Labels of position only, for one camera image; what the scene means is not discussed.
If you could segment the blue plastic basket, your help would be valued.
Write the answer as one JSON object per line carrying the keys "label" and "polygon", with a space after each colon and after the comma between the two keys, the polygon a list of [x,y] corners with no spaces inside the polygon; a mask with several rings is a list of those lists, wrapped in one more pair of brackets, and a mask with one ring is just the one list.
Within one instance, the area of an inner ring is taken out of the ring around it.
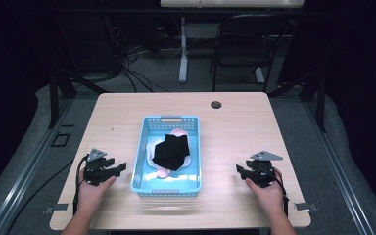
{"label": "blue plastic basket", "polygon": [[[157,168],[148,165],[146,145],[165,139],[174,128],[188,132],[191,164],[173,171],[167,178],[157,177]],[[139,145],[130,188],[139,197],[196,197],[202,187],[200,122],[194,116],[147,116],[142,120]]]}

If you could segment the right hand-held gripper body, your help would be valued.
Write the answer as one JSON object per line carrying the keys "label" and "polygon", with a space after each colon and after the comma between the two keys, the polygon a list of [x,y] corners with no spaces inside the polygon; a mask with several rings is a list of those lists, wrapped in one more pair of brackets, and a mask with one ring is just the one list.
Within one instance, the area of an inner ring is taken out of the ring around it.
{"label": "right hand-held gripper body", "polygon": [[275,171],[272,161],[281,160],[282,157],[267,151],[260,151],[251,155],[251,161],[254,162],[254,165],[249,167],[254,175],[251,180],[261,188],[268,187],[275,180]]}

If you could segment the aluminium floor rail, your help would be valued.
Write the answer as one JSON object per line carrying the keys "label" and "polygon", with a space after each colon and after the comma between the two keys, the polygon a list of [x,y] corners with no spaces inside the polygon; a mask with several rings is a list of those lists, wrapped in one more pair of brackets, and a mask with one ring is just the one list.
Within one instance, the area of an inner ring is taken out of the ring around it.
{"label": "aluminium floor rail", "polygon": [[53,214],[75,151],[74,101],[62,102],[60,119],[47,125],[47,105],[41,102],[31,127],[0,177],[0,235],[55,235]]}
{"label": "aluminium floor rail", "polygon": [[352,220],[357,228],[359,235],[376,235],[366,213],[361,206],[358,196],[355,194],[353,187],[351,186],[349,179],[342,167],[342,164],[338,158],[338,155],[329,139],[329,136],[323,131],[316,120],[315,109],[311,102],[303,102],[303,106],[309,121],[313,126],[316,135],[322,143],[322,147],[326,152],[326,161],[332,171],[336,184],[341,192],[341,195],[345,201],[345,204],[352,216]]}

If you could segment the black folding chair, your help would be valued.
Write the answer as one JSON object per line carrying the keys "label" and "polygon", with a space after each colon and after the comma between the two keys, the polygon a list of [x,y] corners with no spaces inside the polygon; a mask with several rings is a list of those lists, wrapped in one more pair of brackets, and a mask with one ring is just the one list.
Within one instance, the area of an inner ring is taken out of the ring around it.
{"label": "black folding chair", "polygon": [[275,14],[239,14],[225,19],[215,38],[209,72],[212,90],[228,81],[217,80],[219,67],[267,68],[263,89],[266,89],[279,39],[288,29],[288,21]]}

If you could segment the white desk with legs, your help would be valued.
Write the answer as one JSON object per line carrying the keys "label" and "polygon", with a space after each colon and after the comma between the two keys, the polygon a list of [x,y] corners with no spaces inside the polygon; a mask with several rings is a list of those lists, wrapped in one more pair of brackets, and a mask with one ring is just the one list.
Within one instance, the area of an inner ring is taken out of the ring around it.
{"label": "white desk with legs", "polygon": [[[160,0],[167,10],[295,10],[301,9],[305,0]],[[179,82],[185,83],[188,77],[187,40],[213,38],[217,33],[217,23],[194,23],[186,17],[181,17],[180,42],[181,60]]]}

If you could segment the black metal frame stand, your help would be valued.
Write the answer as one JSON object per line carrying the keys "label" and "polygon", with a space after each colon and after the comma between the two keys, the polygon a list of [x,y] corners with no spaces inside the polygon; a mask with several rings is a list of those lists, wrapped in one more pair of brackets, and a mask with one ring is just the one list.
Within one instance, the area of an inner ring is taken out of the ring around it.
{"label": "black metal frame stand", "polygon": [[58,92],[61,91],[67,99],[74,99],[77,95],[77,91],[72,85],[74,81],[84,85],[85,87],[98,94],[107,93],[106,89],[99,87],[98,85],[85,79],[78,73],[75,73],[71,70],[55,70],[50,77],[49,83],[51,109],[49,123],[50,128],[53,128],[60,118]]}
{"label": "black metal frame stand", "polygon": [[301,83],[304,84],[304,88],[299,94],[300,100],[302,102],[309,102],[312,100],[314,95],[317,95],[315,121],[320,130],[322,132],[325,132],[324,111],[326,100],[326,77],[324,76],[322,71],[311,71],[304,76],[301,76],[293,81],[287,82],[280,88],[277,88],[274,91],[269,92],[268,96],[270,98],[277,97]]}

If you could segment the grey metal table bracket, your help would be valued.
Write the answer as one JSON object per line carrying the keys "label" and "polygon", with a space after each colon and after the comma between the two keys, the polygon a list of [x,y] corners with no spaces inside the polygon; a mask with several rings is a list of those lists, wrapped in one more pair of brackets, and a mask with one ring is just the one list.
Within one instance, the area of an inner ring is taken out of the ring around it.
{"label": "grey metal table bracket", "polygon": [[68,209],[68,204],[55,204],[51,206],[47,206],[44,210],[45,214],[52,214],[54,212],[63,212]]}
{"label": "grey metal table bracket", "polygon": [[297,211],[316,212],[319,207],[316,203],[294,203],[294,207]]}

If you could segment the person's left hand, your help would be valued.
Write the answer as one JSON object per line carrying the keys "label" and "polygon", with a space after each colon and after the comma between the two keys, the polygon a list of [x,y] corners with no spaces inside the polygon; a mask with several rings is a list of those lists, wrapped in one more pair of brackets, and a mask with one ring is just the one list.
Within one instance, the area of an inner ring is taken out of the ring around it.
{"label": "person's left hand", "polygon": [[116,177],[112,176],[98,186],[93,186],[84,180],[84,170],[79,172],[79,192],[77,214],[94,215],[99,209],[107,190],[115,183]]}

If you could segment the person's right hand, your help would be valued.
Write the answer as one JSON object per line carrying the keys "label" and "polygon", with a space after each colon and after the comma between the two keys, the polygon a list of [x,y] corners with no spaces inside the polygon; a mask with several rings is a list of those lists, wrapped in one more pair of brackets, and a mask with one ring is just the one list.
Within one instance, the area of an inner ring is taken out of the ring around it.
{"label": "person's right hand", "polygon": [[273,182],[270,186],[261,188],[251,179],[246,179],[246,184],[256,195],[258,204],[268,217],[280,217],[284,215],[283,190],[278,182]]}

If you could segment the pink cloth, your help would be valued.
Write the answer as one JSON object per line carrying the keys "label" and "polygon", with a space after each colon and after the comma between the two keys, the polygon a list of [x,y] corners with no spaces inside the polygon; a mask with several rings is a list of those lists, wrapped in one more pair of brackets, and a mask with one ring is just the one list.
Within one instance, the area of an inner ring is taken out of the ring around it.
{"label": "pink cloth", "polygon": [[[176,136],[186,135],[188,137],[188,144],[189,144],[188,132],[185,131],[184,129],[174,128],[174,129],[172,129],[172,131],[169,134],[176,135]],[[169,169],[159,167],[159,168],[157,168],[157,177],[164,179],[164,178],[167,178],[172,172],[173,172],[173,170],[169,170]]]}

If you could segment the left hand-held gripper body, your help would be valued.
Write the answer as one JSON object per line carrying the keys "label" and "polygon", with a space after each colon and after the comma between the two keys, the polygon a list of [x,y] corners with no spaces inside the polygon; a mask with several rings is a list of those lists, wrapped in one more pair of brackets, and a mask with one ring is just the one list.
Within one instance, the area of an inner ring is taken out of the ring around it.
{"label": "left hand-held gripper body", "polygon": [[93,186],[98,186],[110,177],[107,170],[112,165],[105,165],[107,153],[93,148],[86,157],[84,169],[84,180]]}

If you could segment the black cloth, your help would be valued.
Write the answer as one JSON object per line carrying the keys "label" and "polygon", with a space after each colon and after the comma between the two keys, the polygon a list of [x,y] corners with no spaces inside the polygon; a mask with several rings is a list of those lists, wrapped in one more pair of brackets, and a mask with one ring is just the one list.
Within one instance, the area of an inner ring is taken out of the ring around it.
{"label": "black cloth", "polygon": [[167,134],[163,142],[155,147],[153,162],[163,168],[178,170],[190,155],[188,137]]}

